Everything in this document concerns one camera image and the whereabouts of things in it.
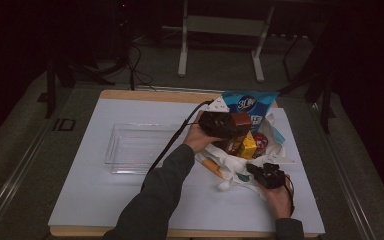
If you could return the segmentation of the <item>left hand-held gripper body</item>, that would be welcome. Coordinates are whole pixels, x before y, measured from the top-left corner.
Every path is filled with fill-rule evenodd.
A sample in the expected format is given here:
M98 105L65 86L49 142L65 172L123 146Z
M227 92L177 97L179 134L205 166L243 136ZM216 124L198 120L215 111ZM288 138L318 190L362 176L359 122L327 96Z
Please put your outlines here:
M209 104L202 112L198 124L208 136L212 137L226 139L237 133L232 114L222 97Z

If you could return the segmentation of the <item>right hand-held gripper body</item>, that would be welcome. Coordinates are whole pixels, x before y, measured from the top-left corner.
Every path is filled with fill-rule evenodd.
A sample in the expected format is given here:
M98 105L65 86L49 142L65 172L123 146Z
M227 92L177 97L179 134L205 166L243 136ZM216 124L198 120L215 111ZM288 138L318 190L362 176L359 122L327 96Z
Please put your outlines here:
M276 189L286 183L286 175L277 164L264 163L254 173L258 183L267 189Z

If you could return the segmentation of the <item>white patterned tote bag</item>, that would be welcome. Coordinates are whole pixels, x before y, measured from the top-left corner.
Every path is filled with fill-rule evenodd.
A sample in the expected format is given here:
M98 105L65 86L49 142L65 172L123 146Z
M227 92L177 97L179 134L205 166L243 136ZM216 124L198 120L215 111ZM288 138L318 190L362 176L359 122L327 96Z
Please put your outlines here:
M196 155L195 159L198 162L222 179L222 182L217 186L219 191L226 191L234 185L244 186L257 192L262 199L265 199L263 192L257 186L260 183L256 181L253 174L247 171L246 164L251 163L262 167L264 163L271 163L280 167L281 165L296 163L295 160L286 157L285 139L273 126L274 123L274 114L269 112L257 130L257 133L262 133L268 138L265 153L257 158L252 157L247 160L229 155L214 145L209 145L203 152Z

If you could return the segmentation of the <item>yellow drink carton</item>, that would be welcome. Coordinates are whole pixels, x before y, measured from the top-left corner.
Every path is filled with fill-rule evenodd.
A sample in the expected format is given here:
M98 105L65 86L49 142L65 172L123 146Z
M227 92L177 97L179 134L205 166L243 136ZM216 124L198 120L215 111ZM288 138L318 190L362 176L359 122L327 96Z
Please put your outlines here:
M237 156L249 160L253 157L256 149L257 145L253 138L253 135L251 132L248 132L244 140L242 141Z

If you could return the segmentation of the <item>brown box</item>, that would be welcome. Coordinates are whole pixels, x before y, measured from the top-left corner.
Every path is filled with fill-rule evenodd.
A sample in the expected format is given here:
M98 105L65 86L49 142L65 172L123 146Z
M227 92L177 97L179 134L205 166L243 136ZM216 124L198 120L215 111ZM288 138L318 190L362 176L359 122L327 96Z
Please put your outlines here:
M227 154L236 155L251 126L252 121L248 113L232 113L227 125L228 136L225 140L215 143L215 146Z

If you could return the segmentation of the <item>blue snack bag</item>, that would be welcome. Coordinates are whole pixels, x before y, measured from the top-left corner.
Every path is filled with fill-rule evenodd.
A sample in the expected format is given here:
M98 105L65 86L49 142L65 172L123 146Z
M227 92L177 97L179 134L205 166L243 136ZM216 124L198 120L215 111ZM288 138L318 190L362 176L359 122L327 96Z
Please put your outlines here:
M247 113L251 119L251 132L256 132L268 110L274 103L278 92L226 91L222 98L231 113Z

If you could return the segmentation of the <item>clear plastic container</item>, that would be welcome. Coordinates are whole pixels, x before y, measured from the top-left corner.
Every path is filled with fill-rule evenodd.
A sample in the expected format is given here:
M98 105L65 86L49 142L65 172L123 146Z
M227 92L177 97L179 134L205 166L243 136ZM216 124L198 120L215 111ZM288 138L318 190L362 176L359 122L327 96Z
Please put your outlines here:
M146 174L160 167L187 134L179 125L115 124L104 162L113 174Z

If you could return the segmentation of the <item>person's left hand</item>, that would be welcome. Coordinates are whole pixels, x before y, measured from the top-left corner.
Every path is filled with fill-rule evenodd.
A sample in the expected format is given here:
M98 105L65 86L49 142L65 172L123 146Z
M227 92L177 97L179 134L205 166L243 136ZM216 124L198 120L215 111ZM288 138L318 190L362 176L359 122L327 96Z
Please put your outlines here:
M201 118L203 111L200 110L194 120L190 125L188 133L183 141L184 144L188 145L194 153L201 152L209 144L221 141L221 138L208 136L199 126L198 122Z

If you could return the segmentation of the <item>person's right hand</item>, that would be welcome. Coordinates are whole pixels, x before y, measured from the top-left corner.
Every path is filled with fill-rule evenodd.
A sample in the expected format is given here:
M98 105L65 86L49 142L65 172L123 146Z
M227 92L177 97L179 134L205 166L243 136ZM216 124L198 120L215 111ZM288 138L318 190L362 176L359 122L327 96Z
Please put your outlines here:
M292 186L290 179L286 178L286 183L276 189L267 189L260 186L263 191L271 212L276 219L290 218L293 212Z

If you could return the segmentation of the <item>red can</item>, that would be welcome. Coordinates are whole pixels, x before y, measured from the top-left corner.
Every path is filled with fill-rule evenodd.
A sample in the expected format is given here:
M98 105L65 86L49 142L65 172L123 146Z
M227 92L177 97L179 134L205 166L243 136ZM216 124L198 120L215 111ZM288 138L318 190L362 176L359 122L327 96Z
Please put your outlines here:
M257 158L265 153L268 146L268 138L262 133L255 133L253 135L253 139L256 144L256 150L253 154L253 157Z

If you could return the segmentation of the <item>white table mat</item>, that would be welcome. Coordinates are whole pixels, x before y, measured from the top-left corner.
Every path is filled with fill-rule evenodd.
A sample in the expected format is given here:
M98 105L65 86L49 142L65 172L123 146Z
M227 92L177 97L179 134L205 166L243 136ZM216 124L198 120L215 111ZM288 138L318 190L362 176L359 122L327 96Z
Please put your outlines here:
M100 99L90 119L48 225L58 227L112 228L120 212L140 191L144 176L112 174L104 163L113 125L116 123L180 125L196 107L194 103ZM293 217L307 234L325 232L312 189L307 179L288 115L273 108L274 126L285 138L286 157L293 160L283 170L294 184ZM258 234L274 230L266 202L254 191L233 186L219 191L221 179L196 163L186 178L181 200L169 229L244 231Z

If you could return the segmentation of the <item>black tripod stand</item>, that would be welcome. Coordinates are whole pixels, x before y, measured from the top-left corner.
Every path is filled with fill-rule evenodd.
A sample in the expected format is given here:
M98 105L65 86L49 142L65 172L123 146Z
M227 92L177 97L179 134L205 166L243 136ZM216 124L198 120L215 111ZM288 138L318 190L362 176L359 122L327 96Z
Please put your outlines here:
M114 54L114 0L46 0L41 40L47 55L47 113L56 107L56 78L72 88L75 72L104 85L99 59Z

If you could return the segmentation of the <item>metal floor rail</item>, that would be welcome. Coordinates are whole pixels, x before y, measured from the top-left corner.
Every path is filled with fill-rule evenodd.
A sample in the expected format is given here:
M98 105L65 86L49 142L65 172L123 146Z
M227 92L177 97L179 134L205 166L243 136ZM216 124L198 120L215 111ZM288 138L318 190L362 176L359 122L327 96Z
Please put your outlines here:
M349 177L345 172L345 168L342 164L342 161L339 158L339 155L336 153L336 149L333 145L331 137L325 132L324 128L321 126L322 109L318 106L317 103L310 104L309 108L311 109L313 120L318 124L323 144L328 152L328 157L333 161L334 172L336 175L337 182L341 188L345 201L348 205L354 222L356 223L357 229L359 231L360 236L362 237L362 240L376 240L372 227L360 204L358 196L350 182Z
M49 117L46 117L45 103L21 99L0 127L0 216L67 99L67 96L62 96Z

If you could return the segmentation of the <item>white metal desk frame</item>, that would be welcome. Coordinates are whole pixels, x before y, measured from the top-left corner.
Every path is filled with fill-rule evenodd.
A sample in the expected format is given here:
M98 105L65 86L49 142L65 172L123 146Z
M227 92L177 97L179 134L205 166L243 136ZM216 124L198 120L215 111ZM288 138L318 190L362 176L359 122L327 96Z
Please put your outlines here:
M251 51L254 73L257 82L264 82L265 77L260 61L260 54L268 36L275 6L271 5L268 7L264 20L251 20L190 15L188 13L188 2L189 0L183 0L182 42L177 75L179 77L186 76L189 32L253 36L259 39L258 45Z

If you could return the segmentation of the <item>small black floor bracket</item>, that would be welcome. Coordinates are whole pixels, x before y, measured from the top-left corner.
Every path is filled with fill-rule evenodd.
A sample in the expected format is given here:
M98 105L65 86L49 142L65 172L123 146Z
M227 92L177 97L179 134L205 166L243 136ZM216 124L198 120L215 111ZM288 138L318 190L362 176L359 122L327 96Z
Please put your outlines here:
M76 125L74 119L58 118L52 128L53 131L72 131Z

